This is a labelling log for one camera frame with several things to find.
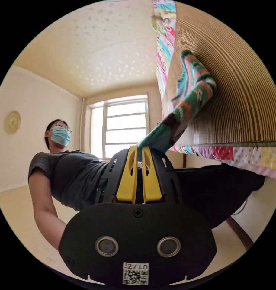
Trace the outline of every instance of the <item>label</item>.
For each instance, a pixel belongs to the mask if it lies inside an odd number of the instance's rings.
[[[148,285],[149,264],[123,263],[123,284]]]

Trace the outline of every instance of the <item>woman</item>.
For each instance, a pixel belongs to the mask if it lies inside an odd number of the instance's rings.
[[[66,224],[58,218],[52,197],[76,211],[92,205],[99,179],[107,166],[92,154],[66,150],[71,132],[65,121],[52,121],[44,135],[49,153],[36,154],[28,173],[36,225],[57,250]],[[240,208],[265,180],[265,176],[225,164],[175,171],[185,203],[201,213],[212,228]],[[139,170],[137,192],[141,191]]]

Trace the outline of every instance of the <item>textured ceiling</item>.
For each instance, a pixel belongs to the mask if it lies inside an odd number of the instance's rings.
[[[36,36],[14,65],[87,98],[156,79],[151,0],[100,1],[71,12]]]

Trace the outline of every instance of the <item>colorful patterned sock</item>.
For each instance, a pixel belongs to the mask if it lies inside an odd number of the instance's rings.
[[[138,143],[138,159],[145,146],[161,152],[169,150],[181,137],[191,120],[211,99],[216,83],[204,65],[189,50],[181,52],[182,74],[172,99],[173,112]]]

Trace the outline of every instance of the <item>black device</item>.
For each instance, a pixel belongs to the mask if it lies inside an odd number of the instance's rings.
[[[137,151],[131,146],[113,156],[95,204],[69,221],[59,253],[73,274],[119,289],[193,279],[216,255],[211,227],[184,204],[167,156],[149,147],[142,149],[144,203],[135,203]]]

